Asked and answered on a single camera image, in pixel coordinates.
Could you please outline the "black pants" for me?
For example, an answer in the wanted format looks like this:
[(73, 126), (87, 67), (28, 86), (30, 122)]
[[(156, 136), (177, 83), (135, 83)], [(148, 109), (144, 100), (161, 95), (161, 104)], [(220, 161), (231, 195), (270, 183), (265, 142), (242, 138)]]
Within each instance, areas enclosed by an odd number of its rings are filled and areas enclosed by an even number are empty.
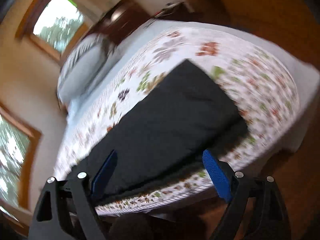
[(132, 196), (199, 168), (204, 150), (220, 150), (247, 132), (235, 103), (185, 60), (126, 113), (68, 177), (85, 172), (91, 184), (115, 150), (117, 166), (99, 200)]

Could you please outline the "floral white quilt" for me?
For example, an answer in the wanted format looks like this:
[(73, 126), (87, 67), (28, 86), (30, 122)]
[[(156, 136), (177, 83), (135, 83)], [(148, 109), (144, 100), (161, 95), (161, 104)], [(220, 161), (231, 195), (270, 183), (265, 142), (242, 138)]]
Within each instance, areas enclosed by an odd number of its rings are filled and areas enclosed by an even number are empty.
[(86, 172), (99, 214), (157, 208), (213, 186), (202, 153), (240, 170), (293, 125), (297, 86), (269, 50), (221, 30), (144, 30), (73, 107), (58, 180)]

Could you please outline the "wooden framed window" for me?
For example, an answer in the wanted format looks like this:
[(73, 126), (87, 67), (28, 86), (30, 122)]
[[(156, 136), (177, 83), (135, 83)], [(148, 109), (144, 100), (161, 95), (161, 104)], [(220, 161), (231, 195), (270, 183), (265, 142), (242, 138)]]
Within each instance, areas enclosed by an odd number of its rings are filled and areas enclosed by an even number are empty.
[(1, 214), (22, 236), (27, 236), (31, 169), (42, 133), (1, 103)]
[(27, 38), (59, 65), (88, 31), (91, 20), (75, 0), (33, 0), (15, 34)]

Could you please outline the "grey pillow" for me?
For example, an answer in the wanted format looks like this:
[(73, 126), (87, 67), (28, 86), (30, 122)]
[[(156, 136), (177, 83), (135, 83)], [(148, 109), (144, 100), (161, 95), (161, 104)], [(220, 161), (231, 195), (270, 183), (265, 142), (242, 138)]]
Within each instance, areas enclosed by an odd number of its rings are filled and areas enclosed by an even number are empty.
[(104, 34), (86, 36), (69, 54), (57, 83), (57, 98), (62, 105), (84, 93), (107, 59), (113, 46)]

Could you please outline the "light blue bed sheet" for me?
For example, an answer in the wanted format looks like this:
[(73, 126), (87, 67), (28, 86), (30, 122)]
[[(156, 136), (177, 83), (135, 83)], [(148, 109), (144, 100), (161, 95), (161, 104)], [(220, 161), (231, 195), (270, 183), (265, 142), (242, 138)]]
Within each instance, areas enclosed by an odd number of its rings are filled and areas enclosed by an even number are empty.
[(319, 71), (313, 65), (300, 61), (278, 45), (245, 31), (209, 23), (155, 19), (146, 21), (131, 35), (125, 38), (115, 49), (114, 56), (110, 56), (100, 67), (99, 71), (96, 72), (95, 77), (91, 79), (91, 83), (85, 87), (84, 93), (71, 100), (71, 104), (68, 107), (64, 139), (71, 136), (73, 129), (79, 124), (81, 117), (93, 104), (95, 99), (97, 99), (103, 89), (116, 77), (127, 61), (129, 61), (142, 46), (156, 37), (156, 35), (171, 27), (193, 27), (221, 31), (251, 42), (255, 46), (261, 47), (277, 57), (292, 75), (297, 85), (301, 105), (298, 123), (289, 130), (289, 135), (285, 137), (283, 145), (285, 148), (293, 151), (298, 150), (305, 137), (311, 119), (315, 114), (316, 105), (319, 100)]

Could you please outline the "dark wooden headboard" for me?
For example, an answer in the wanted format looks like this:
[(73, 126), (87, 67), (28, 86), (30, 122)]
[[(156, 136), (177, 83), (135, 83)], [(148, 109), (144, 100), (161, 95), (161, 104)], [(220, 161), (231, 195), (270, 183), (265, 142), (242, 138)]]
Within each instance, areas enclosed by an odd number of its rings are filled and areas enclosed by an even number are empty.
[(90, 27), (85, 37), (93, 33), (104, 34), (119, 45), (150, 18), (151, 15), (136, 0), (120, 0)]

